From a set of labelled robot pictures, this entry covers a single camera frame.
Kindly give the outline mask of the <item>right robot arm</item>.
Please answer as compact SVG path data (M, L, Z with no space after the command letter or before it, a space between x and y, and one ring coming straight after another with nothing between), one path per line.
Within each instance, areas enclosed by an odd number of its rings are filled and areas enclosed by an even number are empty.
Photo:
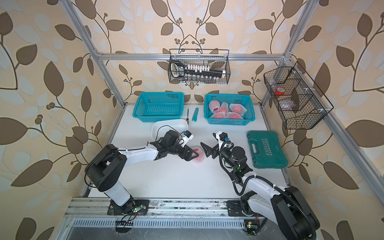
M288 240L317 239L320 222L298 188L284 188L253 173L245 150L231 142L219 142L213 148L201 143L201 147L207 157L219 159L241 198L245 215L262 215L278 225Z

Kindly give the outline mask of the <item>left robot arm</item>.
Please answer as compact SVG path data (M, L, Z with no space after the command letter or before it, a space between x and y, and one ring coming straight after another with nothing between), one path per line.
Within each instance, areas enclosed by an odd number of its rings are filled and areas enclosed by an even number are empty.
M134 199L119 181L123 169L145 161L160 160L168 155L176 155L187 162L194 160L199 154L187 146L193 137L190 131L179 133L169 130L163 137L144 147L120 149L109 144L86 166L85 176L113 204L126 208Z

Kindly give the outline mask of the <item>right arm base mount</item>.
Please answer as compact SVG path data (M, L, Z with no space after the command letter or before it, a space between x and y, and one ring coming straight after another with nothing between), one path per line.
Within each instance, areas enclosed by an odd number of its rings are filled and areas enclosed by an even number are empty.
M272 209L271 204L254 191L245 193L240 199L226 201L226 207L230 217L252 218Z

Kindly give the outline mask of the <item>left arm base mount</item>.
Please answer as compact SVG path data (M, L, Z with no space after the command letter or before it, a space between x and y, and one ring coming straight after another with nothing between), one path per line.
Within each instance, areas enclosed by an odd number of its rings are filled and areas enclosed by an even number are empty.
M107 215L146 215L149 210L149 203L149 200L135 200L134 198L130 198L125 204L123 204L123 206L118 206L113 200L111 200Z

